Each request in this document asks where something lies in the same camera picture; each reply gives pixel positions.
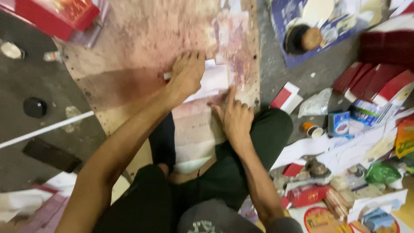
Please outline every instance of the black lid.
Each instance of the black lid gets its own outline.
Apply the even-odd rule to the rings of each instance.
[[[46,115],[47,104],[36,97],[30,97],[23,103],[24,113],[29,117],[42,118]]]

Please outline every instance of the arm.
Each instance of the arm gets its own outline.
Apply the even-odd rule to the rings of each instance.
[[[254,118],[253,108],[241,104],[240,100],[234,101],[235,94],[236,88],[232,87],[225,110],[215,104],[211,107],[218,113],[224,132],[240,158],[247,177],[250,197],[259,219],[266,226],[275,218],[283,218],[283,209],[276,188],[260,162],[250,137]]]
[[[57,233],[93,230],[110,205],[112,187],[152,130],[174,107],[200,89],[204,61],[205,54],[201,52],[187,52],[177,58],[170,83],[92,155],[77,177]]]

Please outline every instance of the green plastic bag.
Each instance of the green plastic bag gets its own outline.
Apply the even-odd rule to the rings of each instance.
[[[401,174],[394,166],[381,161],[371,165],[366,173],[365,181],[369,184],[391,184],[399,178],[401,178]]]

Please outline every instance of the knee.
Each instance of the knee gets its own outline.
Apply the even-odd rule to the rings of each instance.
[[[291,135],[293,132],[293,122],[290,116],[283,110],[269,108],[257,116],[258,123],[266,122],[269,127],[277,129],[280,132],[284,132],[286,135]]]

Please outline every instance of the person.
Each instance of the person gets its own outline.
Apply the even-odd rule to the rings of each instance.
[[[252,107],[235,100],[235,87],[229,89],[227,107],[211,105],[228,138],[215,148],[217,161],[196,179],[168,182],[175,165],[171,110],[200,89],[204,63],[204,52],[179,56],[165,88],[92,155],[77,177],[57,233],[261,232],[236,212],[249,194],[266,232],[302,232],[297,221],[284,217],[268,175],[292,133],[292,121],[279,109],[254,117]],[[113,185],[147,138],[154,163],[139,169],[110,206]]]

